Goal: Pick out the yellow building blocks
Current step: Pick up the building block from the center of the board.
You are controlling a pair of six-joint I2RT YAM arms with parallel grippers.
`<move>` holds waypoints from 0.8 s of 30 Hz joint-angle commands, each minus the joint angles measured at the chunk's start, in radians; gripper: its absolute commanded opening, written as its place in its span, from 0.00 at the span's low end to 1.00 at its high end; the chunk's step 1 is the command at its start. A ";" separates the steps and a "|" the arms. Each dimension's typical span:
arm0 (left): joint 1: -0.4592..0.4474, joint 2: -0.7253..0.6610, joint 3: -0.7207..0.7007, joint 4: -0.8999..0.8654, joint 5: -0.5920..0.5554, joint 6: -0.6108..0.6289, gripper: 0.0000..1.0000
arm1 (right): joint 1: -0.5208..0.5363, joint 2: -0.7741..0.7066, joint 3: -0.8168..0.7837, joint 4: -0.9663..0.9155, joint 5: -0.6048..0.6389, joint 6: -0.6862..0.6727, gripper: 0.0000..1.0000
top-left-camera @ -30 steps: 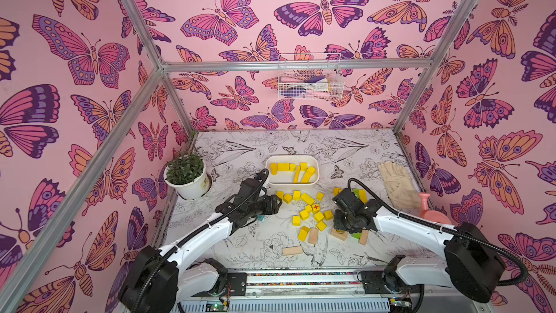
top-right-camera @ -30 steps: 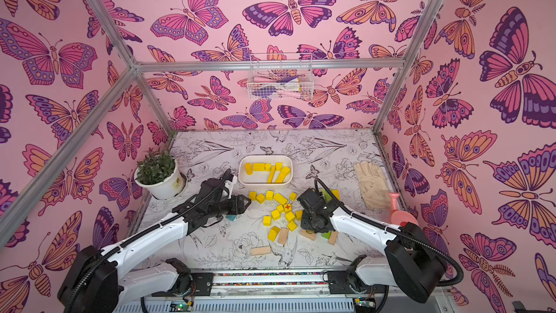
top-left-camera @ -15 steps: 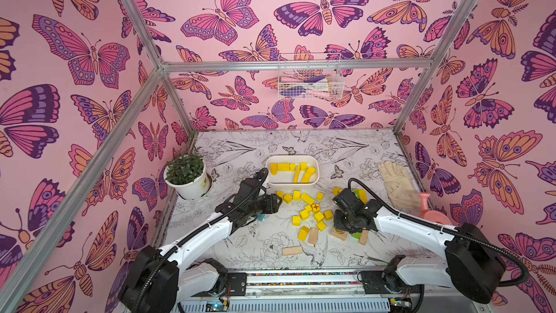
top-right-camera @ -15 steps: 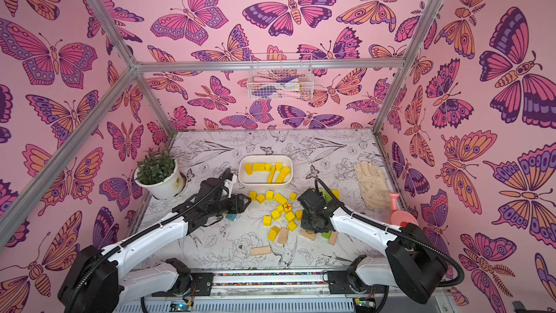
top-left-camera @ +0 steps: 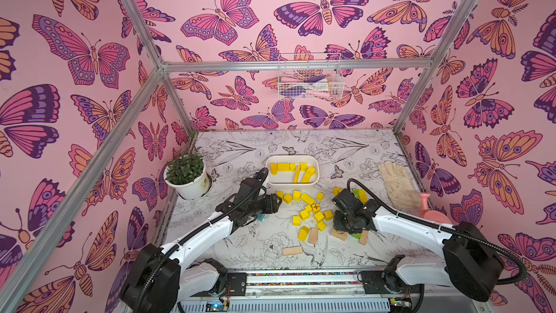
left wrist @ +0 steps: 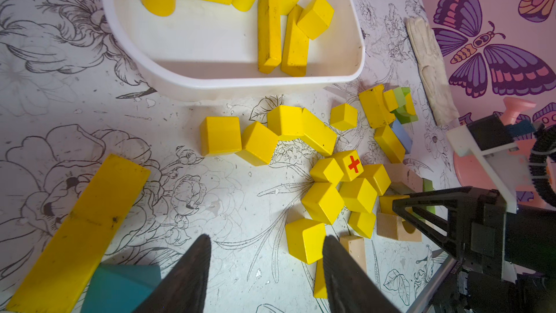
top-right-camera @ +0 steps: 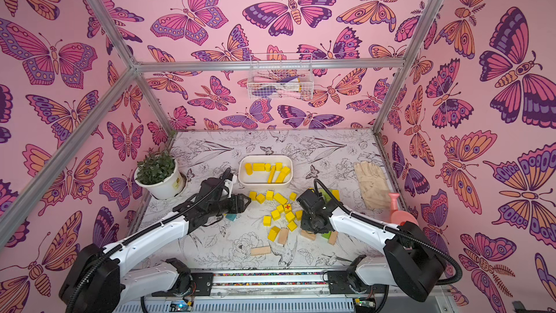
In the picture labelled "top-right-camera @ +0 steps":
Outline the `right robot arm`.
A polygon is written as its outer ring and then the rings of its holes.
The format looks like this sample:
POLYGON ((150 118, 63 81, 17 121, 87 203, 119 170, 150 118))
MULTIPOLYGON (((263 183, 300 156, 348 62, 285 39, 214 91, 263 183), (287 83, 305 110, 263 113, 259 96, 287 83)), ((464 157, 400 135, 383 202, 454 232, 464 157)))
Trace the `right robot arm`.
POLYGON ((366 255, 354 259, 345 271, 345 282, 356 293, 375 285, 399 288, 409 298, 424 302, 434 287, 457 283, 463 277, 459 263, 437 248, 417 224, 386 223, 346 207, 319 179, 297 203, 303 210, 301 229, 313 234, 342 233, 380 252, 385 263, 366 255))

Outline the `yellow cylinder block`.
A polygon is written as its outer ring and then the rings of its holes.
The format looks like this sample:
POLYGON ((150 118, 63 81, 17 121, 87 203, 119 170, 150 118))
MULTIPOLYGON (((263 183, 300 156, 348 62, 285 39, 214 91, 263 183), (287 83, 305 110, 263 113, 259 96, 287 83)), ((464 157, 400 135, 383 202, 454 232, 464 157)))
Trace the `yellow cylinder block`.
POLYGON ((245 164, 245 170, 246 170, 247 175, 252 175, 253 174, 252 164, 251 163, 246 163, 245 164))

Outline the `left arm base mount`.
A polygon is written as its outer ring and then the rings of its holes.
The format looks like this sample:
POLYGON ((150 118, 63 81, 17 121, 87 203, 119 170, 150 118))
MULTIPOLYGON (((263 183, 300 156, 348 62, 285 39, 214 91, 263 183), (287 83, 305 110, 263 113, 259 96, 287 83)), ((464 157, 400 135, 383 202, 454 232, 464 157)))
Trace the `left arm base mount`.
POLYGON ((181 274, 166 292, 167 296, 209 296, 214 282, 212 272, 181 274))

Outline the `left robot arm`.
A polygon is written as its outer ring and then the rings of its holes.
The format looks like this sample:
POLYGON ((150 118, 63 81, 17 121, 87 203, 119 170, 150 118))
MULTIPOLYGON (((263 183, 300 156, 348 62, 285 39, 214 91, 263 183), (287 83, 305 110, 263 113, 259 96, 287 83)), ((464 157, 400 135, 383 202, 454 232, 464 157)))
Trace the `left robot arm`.
POLYGON ((83 248, 72 265, 59 298, 67 312, 113 312, 121 304, 155 293, 194 293, 191 269, 170 258, 138 270, 136 265, 170 243, 208 226, 209 219, 241 214, 252 200, 233 193, 237 176, 230 170, 201 183, 198 193, 175 206, 162 220, 125 239, 83 248))

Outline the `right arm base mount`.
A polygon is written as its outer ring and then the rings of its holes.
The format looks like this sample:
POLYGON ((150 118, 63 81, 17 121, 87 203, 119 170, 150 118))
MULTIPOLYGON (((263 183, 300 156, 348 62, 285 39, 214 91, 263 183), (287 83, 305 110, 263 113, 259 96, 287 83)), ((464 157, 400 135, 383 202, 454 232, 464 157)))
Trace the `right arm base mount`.
POLYGON ((383 294, 384 288, 380 285, 367 285, 359 279, 354 272, 347 270, 326 271, 323 280, 329 287, 330 294, 383 294))

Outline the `yellow long block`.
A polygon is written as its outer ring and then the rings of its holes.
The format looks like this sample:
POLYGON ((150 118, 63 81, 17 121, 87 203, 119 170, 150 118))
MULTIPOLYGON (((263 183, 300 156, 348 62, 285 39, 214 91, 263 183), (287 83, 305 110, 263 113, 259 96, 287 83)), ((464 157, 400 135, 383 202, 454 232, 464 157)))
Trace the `yellow long block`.
POLYGON ((287 166, 282 167, 277 179, 276 183, 284 183, 286 178, 290 175, 291 169, 287 166))

